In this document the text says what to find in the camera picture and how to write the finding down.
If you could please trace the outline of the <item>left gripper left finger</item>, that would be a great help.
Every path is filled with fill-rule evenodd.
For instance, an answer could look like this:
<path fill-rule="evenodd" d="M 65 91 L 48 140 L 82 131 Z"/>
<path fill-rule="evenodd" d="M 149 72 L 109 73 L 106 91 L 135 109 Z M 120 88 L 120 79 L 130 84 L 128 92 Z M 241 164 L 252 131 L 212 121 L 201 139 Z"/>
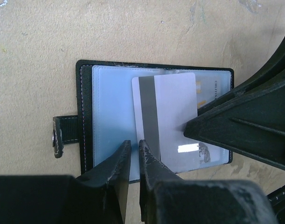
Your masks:
<path fill-rule="evenodd" d="M 0 224 L 123 224 L 131 143 L 79 177 L 0 175 Z"/>

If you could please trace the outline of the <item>white VIP card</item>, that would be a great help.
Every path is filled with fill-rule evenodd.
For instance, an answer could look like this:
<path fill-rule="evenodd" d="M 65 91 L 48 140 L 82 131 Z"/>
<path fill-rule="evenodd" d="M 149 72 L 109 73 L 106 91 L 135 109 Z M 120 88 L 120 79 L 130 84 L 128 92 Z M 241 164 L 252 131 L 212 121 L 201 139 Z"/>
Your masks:
<path fill-rule="evenodd" d="M 202 122 L 208 128 L 213 124 L 212 116 L 203 116 L 203 109 L 223 94 L 232 89 L 232 75 L 196 75 L 196 95 L 198 115 L 202 117 Z M 197 141 L 199 144 L 199 160 L 201 168 L 208 168 L 223 165 L 231 162 L 232 153 L 220 146 L 212 145 L 204 141 Z"/>

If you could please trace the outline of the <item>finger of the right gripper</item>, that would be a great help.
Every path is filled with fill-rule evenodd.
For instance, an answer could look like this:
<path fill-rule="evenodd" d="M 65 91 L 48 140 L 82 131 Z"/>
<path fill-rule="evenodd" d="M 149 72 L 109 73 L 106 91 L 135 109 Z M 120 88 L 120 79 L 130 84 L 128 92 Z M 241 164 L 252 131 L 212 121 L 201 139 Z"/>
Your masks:
<path fill-rule="evenodd" d="M 198 115 L 259 87 L 285 69 L 285 37 L 270 59 L 249 79 L 198 109 Z"/>
<path fill-rule="evenodd" d="M 231 99 L 189 121 L 184 136 L 285 169 L 285 79 Z"/>

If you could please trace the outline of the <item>white card with magnetic stripe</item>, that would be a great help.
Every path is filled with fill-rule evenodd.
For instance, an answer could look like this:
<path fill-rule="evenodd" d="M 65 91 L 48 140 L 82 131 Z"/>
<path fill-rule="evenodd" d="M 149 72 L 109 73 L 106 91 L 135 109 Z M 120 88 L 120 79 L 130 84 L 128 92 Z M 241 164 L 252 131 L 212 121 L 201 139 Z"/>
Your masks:
<path fill-rule="evenodd" d="M 138 140 L 175 173 L 200 166 L 199 147 L 184 137 L 186 123 L 197 117 L 193 72 L 134 77 L 133 105 Z"/>

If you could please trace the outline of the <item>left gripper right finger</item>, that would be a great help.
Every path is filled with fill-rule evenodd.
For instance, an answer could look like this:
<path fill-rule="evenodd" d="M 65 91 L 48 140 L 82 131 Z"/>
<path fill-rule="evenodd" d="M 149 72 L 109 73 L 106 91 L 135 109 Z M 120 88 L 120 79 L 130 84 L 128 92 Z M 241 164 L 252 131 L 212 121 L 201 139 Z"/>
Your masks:
<path fill-rule="evenodd" d="M 146 224 L 276 224 L 263 191 L 247 180 L 183 180 L 139 142 L 141 220 Z"/>

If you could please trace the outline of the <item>black leather card holder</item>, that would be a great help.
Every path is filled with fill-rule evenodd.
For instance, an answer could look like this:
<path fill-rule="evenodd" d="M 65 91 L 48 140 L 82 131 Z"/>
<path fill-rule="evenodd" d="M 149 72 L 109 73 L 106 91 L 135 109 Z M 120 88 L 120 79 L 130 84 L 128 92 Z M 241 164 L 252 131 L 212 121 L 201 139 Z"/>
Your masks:
<path fill-rule="evenodd" d="M 195 76 L 231 74 L 232 79 L 234 75 L 229 68 L 78 61 L 78 114 L 54 117 L 55 157 L 62 156 L 64 145 L 78 143 L 81 172 L 86 173 L 113 155 L 123 141 L 129 140 L 132 146 L 129 183 L 138 182 L 140 140 L 136 132 L 132 79 L 189 72 Z"/>

